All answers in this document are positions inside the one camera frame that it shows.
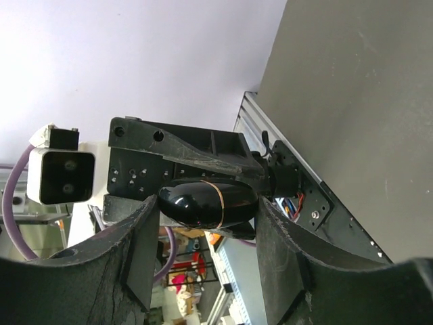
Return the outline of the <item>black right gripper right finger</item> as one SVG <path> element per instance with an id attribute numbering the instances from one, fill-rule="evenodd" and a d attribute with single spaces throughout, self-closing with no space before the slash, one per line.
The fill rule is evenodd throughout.
<path id="1" fill-rule="evenodd" d="M 256 254 L 269 324 L 431 324 L 432 260 L 378 263 L 258 201 Z"/>

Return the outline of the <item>glossy black gold-trim charging case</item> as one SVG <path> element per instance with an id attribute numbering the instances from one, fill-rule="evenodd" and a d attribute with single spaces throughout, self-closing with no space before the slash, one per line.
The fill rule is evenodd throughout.
<path id="1" fill-rule="evenodd" d="M 233 179 L 176 179 L 161 187 L 158 206 L 189 228 L 221 229 L 249 222 L 258 210 L 258 194 Z"/>

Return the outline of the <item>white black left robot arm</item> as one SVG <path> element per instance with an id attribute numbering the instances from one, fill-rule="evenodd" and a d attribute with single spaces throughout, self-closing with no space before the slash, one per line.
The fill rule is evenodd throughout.
<path id="1" fill-rule="evenodd" d="M 326 215 L 330 197 L 277 142 L 267 153 L 249 149 L 241 133 L 115 117 L 104 219 L 116 223 L 155 196 L 163 226 L 206 230 L 252 240 L 251 220 L 262 198 L 293 198 L 301 212 Z"/>

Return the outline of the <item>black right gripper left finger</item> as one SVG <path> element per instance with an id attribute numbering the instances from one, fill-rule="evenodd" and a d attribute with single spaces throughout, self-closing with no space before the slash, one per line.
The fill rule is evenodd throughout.
<path id="1" fill-rule="evenodd" d="M 145 324 L 160 211 L 150 196 L 122 221 L 48 259 L 1 259 L 2 324 Z"/>

